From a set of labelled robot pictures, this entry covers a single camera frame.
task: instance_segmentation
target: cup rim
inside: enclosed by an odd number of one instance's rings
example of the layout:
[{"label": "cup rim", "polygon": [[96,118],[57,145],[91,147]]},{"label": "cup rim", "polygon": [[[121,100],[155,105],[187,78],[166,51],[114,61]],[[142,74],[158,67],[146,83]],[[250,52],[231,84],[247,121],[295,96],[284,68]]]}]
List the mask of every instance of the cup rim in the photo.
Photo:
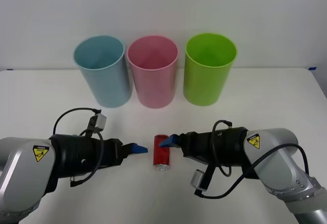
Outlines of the cup rim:
[{"label": "cup rim", "polygon": [[[77,63],[77,61],[75,60],[75,53],[76,53],[77,48],[78,48],[81,44],[83,44],[85,41],[87,41],[87,40],[89,40],[89,39],[93,39],[93,38],[98,38],[98,37],[111,37],[111,38],[114,38],[114,39],[118,40],[118,41],[120,42],[120,44],[122,44],[122,46],[123,46],[122,55],[121,55],[121,56],[120,56],[120,57],[119,57],[119,58],[118,58],[114,63],[112,63],[112,64],[110,64],[109,66],[106,66],[106,67],[96,68],[96,69],[94,69],[94,68],[86,68],[86,67],[82,67],[82,66],[79,65],[79,64]],[[121,42],[120,39],[118,39],[118,38],[116,38],[116,37],[113,37],[113,36],[110,36],[110,35],[99,35],[99,36],[93,36],[93,37],[87,38],[87,39],[83,40],[81,43],[79,43],[78,46],[75,48],[75,51],[74,51],[74,54],[73,54],[73,59],[74,59],[75,64],[76,64],[77,66],[79,66],[80,68],[84,69],[84,70],[88,70],[88,71],[99,71],[99,70],[104,70],[104,69],[107,69],[107,68],[110,68],[110,67],[116,65],[116,64],[117,64],[117,63],[122,59],[122,57],[124,56],[124,54],[125,54],[125,46],[124,46],[124,44]]]},{"label": "cup rim", "polygon": [[[161,37],[161,38],[164,38],[164,39],[168,39],[169,41],[171,41],[171,42],[176,46],[177,54],[176,54],[176,58],[174,59],[174,61],[172,61],[172,63],[170,63],[169,65],[167,65],[167,66],[165,66],[165,67],[161,67],[161,68],[157,68],[157,69],[146,69],[146,68],[139,67],[139,66],[135,65],[134,63],[132,63],[131,60],[129,59],[129,56],[128,56],[130,47],[131,47],[135,42],[139,41],[140,39],[144,39],[144,38],[148,38],[148,37],[153,37],[153,36]],[[136,68],[138,68],[138,69],[141,69],[141,70],[145,70],[145,71],[159,71],[159,70],[162,70],[162,69],[168,68],[168,67],[172,66],[175,62],[177,62],[178,57],[179,57],[179,50],[178,50],[178,47],[177,47],[176,43],[175,43],[172,39],[170,39],[170,38],[168,38],[168,37],[166,37],[166,36],[163,36],[163,35],[157,35],[157,34],[147,35],[147,36],[143,36],[143,37],[141,37],[141,38],[136,39],[135,41],[133,41],[133,42],[129,45],[129,47],[127,48],[127,51],[126,51],[126,58],[127,58],[128,62],[129,62],[132,66],[134,66],[134,67],[136,67]]]},{"label": "cup rim", "polygon": [[[212,67],[212,66],[203,65],[203,64],[201,64],[201,63],[195,61],[193,58],[191,58],[191,56],[190,56],[189,53],[188,53],[188,43],[190,42],[191,39],[193,39],[193,38],[195,38],[195,37],[197,37],[197,36],[200,36],[200,35],[205,35],[205,34],[219,35],[219,36],[222,36],[222,37],[224,37],[225,39],[229,40],[229,41],[234,45],[235,50],[236,50],[236,53],[235,53],[235,57],[234,57],[234,59],[233,59],[231,62],[229,62],[229,63],[227,63],[227,64],[225,64],[225,65]],[[234,44],[234,42],[231,41],[229,38],[227,38],[225,35],[217,34],[217,33],[204,32],[204,33],[200,33],[200,34],[197,34],[197,35],[192,36],[192,37],[187,41],[187,43],[186,43],[186,45],[185,45],[185,53],[186,53],[187,57],[188,57],[191,61],[193,61],[195,64],[198,64],[198,65],[200,65],[200,66],[202,66],[202,67],[207,67],[207,68],[222,68],[222,67],[226,67],[226,66],[229,66],[229,65],[233,64],[234,61],[236,60],[237,55],[239,54],[239,51],[237,50],[237,47],[236,47],[236,45]]]}]

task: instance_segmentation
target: black cable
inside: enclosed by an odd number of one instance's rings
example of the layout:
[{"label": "black cable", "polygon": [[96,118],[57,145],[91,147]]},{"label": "black cable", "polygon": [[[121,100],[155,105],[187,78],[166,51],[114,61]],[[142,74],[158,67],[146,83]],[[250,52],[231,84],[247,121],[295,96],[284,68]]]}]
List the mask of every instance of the black cable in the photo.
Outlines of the black cable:
[{"label": "black cable", "polygon": [[[86,133],[88,130],[84,130],[81,134],[80,134],[80,136],[82,136],[84,133]],[[97,164],[96,164],[96,166],[95,166],[95,168],[93,169],[93,171],[91,172],[91,174],[89,174],[86,178],[84,178],[84,179],[82,179],[82,180],[79,180],[79,181],[73,181],[73,182],[71,182],[71,187],[76,187],[76,186],[78,186],[78,185],[81,185],[81,184],[83,184],[84,182],[86,182],[86,181],[88,181],[95,173],[96,173],[96,171],[99,169],[99,167],[100,167],[100,164],[101,164],[101,161],[102,161],[102,158],[103,158],[103,154],[104,154],[104,140],[103,140],[103,137],[102,137],[102,135],[101,135],[101,133],[100,132],[98,132],[98,131],[93,131],[92,130],[92,132],[94,133],[94,134],[97,134],[98,136],[99,136],[99,138],[100,138],[100,155],[99,155],[99,158],[98,158],[98,162],[97,162]]]},{"label": "black cable", "polygon": [[260,158],[258,158],[253,164],[251,164],[251,166],[249,168],[247,168],[247,170],[234,182],[234,184],[222,195],[219,196],[205,196],[202,194],[201,190],[196,190],[195,194],[199,197],[202,198],[207,198],[209,200],[218,200],[220,198],[226,197],[227,195],[229,195],[236,187],[237,185],[239,185],[239,183],[245,178],[247,177],[253,170],[254,168],[260,164],[264,159],[266,159],[268,156],[270,156],[271,154],[273,154],[274,152],[276,152],[277,150],[281,149],[281,148],[285,148],[288,146],[293,146],[296,147],[300,150],[302,157],[303,157],[303,162],[305,165],[305,172],[307,175],[309,175],[309,165],[308,165],[308,160],[307,160],[307,156],[305,151],[303,150],[303,148],[297,144],[294,143],[286,143],[286,144],[282,144],[279,145],[277,147],[274,147],[273,149],[269,150],[268,152],[266,152],[265,154],[263,154]]},{"label": "black cable", "polygon": [[89,111],[92,111],[92,112],[95,113],[95,114],[101,113],[101,110],[94,109],[94,108],[73,108],[73,109],[70,109],[70,110],[64,112],[63,114],[61,114],[60,117],[57,119],[57,121],[55,122],[55,126],[53,127],[53,132],[52,132],[52,134],[53,134],[53,135],[56,134],[56,129],[57,129],[58,122],[63,118],[63,116],[65,116],[65,115],[68,114],[68,113],[71,113],[71,112],[77,111],[77,110],[89,110]]},{"label": "black cable", "polygon": [[219,120],[217,121],[215,124],[214,124],[214,127],[213,127],[213,130],[211,132],[211,147],[212,147],[212,151],[213,151],[213,154],[214,154],[214,158],[215,158],[215,162],[216,162],[216,166],[220,169],[220,171],[223,173],[224,176],[226,177],[230,177],[231,175],[231,167],[229,166],[228,167],[228,173],[226,173],[223,168],[221,167],[221,164],[219,163],[219,160],[218,160],[218,156],[217,156],[217,152],[216,152],[216,148],[215,148],[215,132],[216,132],[216,127],[219,123],[224,123],[225,125],[227,125],[228,127],[231,127],[232,126],[232,123],[227,121],[227,120]]}]

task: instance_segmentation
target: tabletop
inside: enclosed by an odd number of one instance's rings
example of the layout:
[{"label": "tabletop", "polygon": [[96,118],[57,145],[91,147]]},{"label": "tabletop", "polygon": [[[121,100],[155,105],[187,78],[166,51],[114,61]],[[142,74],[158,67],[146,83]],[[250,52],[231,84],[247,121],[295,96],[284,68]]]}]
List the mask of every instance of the tabletop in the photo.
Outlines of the tabletop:
[{"label": "tabletop", "polygon": [[[101,169],[85,184],[70,188],[62,179],[39,208],[22,224],[296,224],[285,204],[267,193],[259,180],[245,179],[227,197],[205,200],[194,195],[190,180],[206,166],[171,149],[171,169],[155,171],[153,138],[157,134],[209,132],[226,119],[249,130],[286,128],[298,138],[308,156],[311,176],[327,186],[327,100],[313,75],[302,68],[232,69],[219,100],[207,107],[192,105],[182,94],[183,69],[176,79],[174,100],[161,109],[146,108],[135,89],[131,99],[107,117],[103,137],[136,142],[148,154],[133,155],[121,166]],[[75,107],[101,108],[78,70],[0,72],[0,138],[49,138],[56,119]],[[58,134],[79,134],[92,113],[77,111],[64,117]],[[303,168],[299,152],[293,156]],[[220,195],[242,174],[214,174],[206,195]]]}]

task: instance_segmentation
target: plastic cup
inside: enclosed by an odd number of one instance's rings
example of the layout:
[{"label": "plastic cup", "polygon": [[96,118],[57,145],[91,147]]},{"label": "plastic cup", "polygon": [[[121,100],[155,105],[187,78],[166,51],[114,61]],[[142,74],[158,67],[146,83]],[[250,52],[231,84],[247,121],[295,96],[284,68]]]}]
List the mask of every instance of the plastic cup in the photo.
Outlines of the plastic cup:
[{"label": "plastic cup", "polygon": [[215,103],[236,59],[237,49],[225,36],[204,33],[186,44],[184,96],[192,104]]},{"label": "plastic cup", "polygon": [[163,36],[146,36],[127,50],[139,101],[148,108],[162,108],[174,98],[178,59],[176,44]]},{"label": "plastic cup", "polygon": [[110,36],[89,38],[74,52],[75,63],[103,107],[119,107],[132,95],[124,52],[124,45]]}]

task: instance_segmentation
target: yellow warning label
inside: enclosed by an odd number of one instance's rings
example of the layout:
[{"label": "yellow warning label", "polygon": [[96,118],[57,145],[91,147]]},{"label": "yellow warning label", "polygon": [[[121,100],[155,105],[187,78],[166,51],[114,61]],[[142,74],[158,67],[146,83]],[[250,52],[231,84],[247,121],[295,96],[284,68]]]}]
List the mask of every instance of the yellow warning label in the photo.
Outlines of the yellow warning label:
[{"label": "yellow warning label", "polygon": [[49,151],[48,146],[33,146],[33,153],[36,159],[36,162],[39,162]]},{"label": "yellow warning label", "polygon": [[249,138],[247,138],[247,141],[252,144],[253,146],[255,146],[257,149],[260,148],[260,136],[259,134],[255,134]]}]

